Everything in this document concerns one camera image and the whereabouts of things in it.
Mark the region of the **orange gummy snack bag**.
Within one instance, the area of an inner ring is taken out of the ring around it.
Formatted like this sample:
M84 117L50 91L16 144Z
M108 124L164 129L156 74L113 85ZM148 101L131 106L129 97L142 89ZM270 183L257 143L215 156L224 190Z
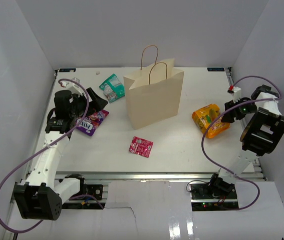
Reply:
M208 129L209 125L220 115L220 108L216 104L209 104L192 113L192 119L202 133ZM221 122L219 118L208 130L206 138L212 139L218 134L230 128L230 123Z

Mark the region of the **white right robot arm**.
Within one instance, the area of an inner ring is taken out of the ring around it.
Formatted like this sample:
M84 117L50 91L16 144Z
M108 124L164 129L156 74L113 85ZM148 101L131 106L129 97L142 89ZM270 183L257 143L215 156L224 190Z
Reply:
M222 116L223 123L233 123L253 114L243 130L240 142L241 151L226 169L213 174L208 184L208 195L217 200L234 191L236 177L257 157L271 153L284 134L284 116L278 109L279 93L270 86L261 85L251 97L242 97L241 88L231 86L228 90L233 100L224 104L229 110Z

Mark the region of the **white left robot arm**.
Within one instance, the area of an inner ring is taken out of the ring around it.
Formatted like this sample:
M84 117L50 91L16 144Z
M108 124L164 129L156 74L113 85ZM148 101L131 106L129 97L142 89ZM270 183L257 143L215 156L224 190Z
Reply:
M62 152L68 145L69 132L82 116L101 111L107 101L91 88L87 89L90 102L85 94L74 90L60 90L55 93L55 107L50 110L45 128L47 150L39 154L34 169L24 184L14 187L14 198L24 219L57 220L63 204L70 198L81 200L87 195L87 186L81 174L70 174L55 184L56 171Z

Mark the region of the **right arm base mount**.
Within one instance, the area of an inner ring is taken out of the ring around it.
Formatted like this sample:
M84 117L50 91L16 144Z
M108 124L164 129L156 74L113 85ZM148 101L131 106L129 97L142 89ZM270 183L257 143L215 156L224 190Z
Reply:
M232 211L239 209L235 189L227 195L214 196L213 193L209 192L207 182L192 180L187 183L186 191L190 194L193 212Z

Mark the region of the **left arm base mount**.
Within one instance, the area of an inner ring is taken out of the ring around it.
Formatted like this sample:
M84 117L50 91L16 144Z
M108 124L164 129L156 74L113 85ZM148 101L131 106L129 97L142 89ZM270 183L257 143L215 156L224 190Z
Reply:
M65 179L74 178L80 180L80 190L74 194L68 202L64 203L62 209L68 210L102 210L103 185L87 184L83 175L69 174Z

